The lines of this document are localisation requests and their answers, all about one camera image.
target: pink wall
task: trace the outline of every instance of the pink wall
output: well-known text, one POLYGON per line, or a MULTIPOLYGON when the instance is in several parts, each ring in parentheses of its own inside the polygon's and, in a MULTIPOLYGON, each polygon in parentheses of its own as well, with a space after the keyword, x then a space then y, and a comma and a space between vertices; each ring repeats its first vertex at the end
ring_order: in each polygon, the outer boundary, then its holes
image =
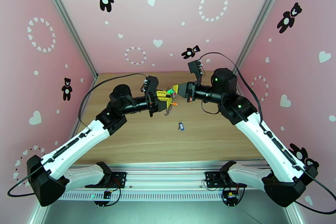
MULTIPOLYGON (((29 157, 69 139, 93 77, 51 0, 0 0, 0 6, 0 216, 1 223, 17 224, 26 223, 36 199, 9 198, 7 190, 26 176, 29 157), (65 77, 70 101, 61 91, 65 77)), ((25 184, 13 193, 29 192, 25 184)))
MULTIPOLYGON (((318 179, 334 193, 335 14, 335 0, 276 0, 241 69, 256 94, 264 97, 261 104, 266 123, 288 147, 294 143, 306 148, 308 156, 320 165, 318 179), (291 28, 279 33, 278 22, 296 2, 302 12, 291 28)), ((299 201, 320 211, 336 207, 332 197, 316 184, 310 184, 299 201)), ((335 215, 302 212, 307 223, 336 222, 335 215)))
MULTIPOLYGON (((235 61, 264 0, 114 0, 111 12, 99 0, 63 2, 95 68, 107 73, 186 71, 208 51, 235 61), (196 45, 200 52, 183 59, 196 45)), ((207 69, 218 60, 208 58, 207 69)))

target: wire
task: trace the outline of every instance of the wire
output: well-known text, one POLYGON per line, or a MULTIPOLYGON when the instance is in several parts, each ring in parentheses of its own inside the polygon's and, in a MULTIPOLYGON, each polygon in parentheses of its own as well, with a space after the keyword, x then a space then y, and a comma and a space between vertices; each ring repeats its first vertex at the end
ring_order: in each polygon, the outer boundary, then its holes
POLYGON ((29 194, 21 194, 21 195, 13 195, 11 194, 11 191, 13 189, 15 189, 17 186, 19 186, 21 183, 23 183, 26 179, 28 179, 30 176, 32 176, 33 174, 35 174, 38 170, 40 170, 45 164, 49 163, 50 161, 52 161, 51 158, 48 159, 48 161, 46 161, 44 164, 42 164, 39 168, 37 168, 35 171, 33 171, 30 175, 27 175, 26 177, 24 177, 21 181, 19 181, 18 183, 16 183, 13 187, 11 187, 8 192, 7 195, 10 196, 11 198, 20 198, 20 197, 27 197, 30 195, 35 195, 35 193, 29 193, 29 194))
MULTIPOLYGON (((309 178, 313 179, 313 181, 315 181, 317 184, 319 184, 322 188, 324 188, 336 201, 336 196, 334 195, 334 193, 332 193, 325 185, 323 185, 321 182, 319 182, 318 180, 316 180, 313 176, 311 176, 309 173, 306 172, 306 170, 304 170, 302 167, 298 166, 301 171, 303 171, 306 175, 308 175, 309 178)), ((330 214, 334 214, 336 213, 336 209, 333 210, 333 211, 329 211, 329 212, 324 212, 324 211, 318 211, 318 210, 315 210, 313 208, 310 208, 308 206, 305 206, 303 204, 301 204, 300 202, 298 201, 295 201, 298 205, 308 209, 308 210, 311 210, 313 212, 316 212, 316 213, 320 213, 320 214, 325 214, 325 215, 330 215, 330 214)))
POLYGON ((263 131, 265 132, 266 129, 265 129, 265 128, 263 127, 263 125, 262 125, 262 122, 263 122, 263 114, 262 114, 262 113, 263 113, 263 112, 262 112, 262 109, 261 109, 260 101, 259 101, 257 95, 255 94, 255 92, 249 87, 249 85, 247 84, 247 82, 246 82, 245 79, 243 78, 243 75, 240 73, 240 71, 239 71, 237 65, 236 65, 233 61, 231 61, 231 59, 230 59, 229 57, 227 57, 227 56, 225 56, 225 55, 223 55, 222 53, 219 53, 219 52, 208 52, 208 53, 202 55, 199 59, 201 60, 202 57, 204 57, 204 56, 206 56, 206 55, 209 55, 209 54, 218 54, 218 55, 224 56, 224 57, 225 57, 226 59, 228 59, 228 60, 234 65, 234 67, 237 69, 237 72, 238 72, 238 74, 239 74, 239 76, 240 76, 242 82, 244 83, 244 85, 246 86, 246 88, 250 91, 250 93, 253 95, 253 98, 254 98, 254 99, 256 100, 256 102, 257 102, 257 105, 258 105, 258 112, 259 112, 259 115, 260 115, 260 123, 259 123, 259 126, 260 126, 260 127, 263 129, 263 131))
POLYGON ((203 185, 209 191, 216 191, 218 189, 218 187, 219 187, 219 184, 220 184, 221 180, 222 180, 222 178, 219 179, 219 181, 217 183, 217 187, 214 190, 210 190, 210 189, 207 188, 207 186, 205 185, 206 180, 204 180, 203 185))
POLYGON ((111 79, 106 79, 106 80, 100 82, 99 84, 95 85, 93 88, 91 88, 91 89, 87 92, 87 94, 83 97, 83 99, 82 99, 82 101, 81 101, 81 104, 80 104, 80 106, 79 106, 79 111, 78 111, 78 120, 79 120, 79 122, 81 122, 81 123, 82 123, 82 124, 89 130, 89 131, 91 131, 91 129, 90 129, 86 124, 83 123, 83 121, 82 121, 82 119, 81 119, 81 113, 82 113, 82 108, 83 108, 85 99, 91 94, 91 92, 92 92, 93 90, 95 90, 97 87, 99 87, 99 86, 101 86, 102 84, 104 84, 104 83, 106 83, 106 82, 109 82, 109 81, 111 81, 111 80, 121 79, 121 78, 126 78, 126 77, 133 76, 133 75, 143 75, 145 78, 147 78, 146 75, 143 74, 143 73, 132 73, 132 74, 127 74, 127 75, 123 75, 123 76, 117 76, 117 77, 114 77, 114 78, 111 78, 111 79))
POLYGON ((216 113, 212 113, 212 112, 208 112, 208 111, 206 111, 206 110, 203 108, 203 103, 206 103, 206 102, 205 102, 205 101, 202 101, 202 102, 201 102, 202 110, 203 110, 205 113, 212 114, 212 115, 216 115, 216 114, 219 113, 219 110, 218 110, 216 113))

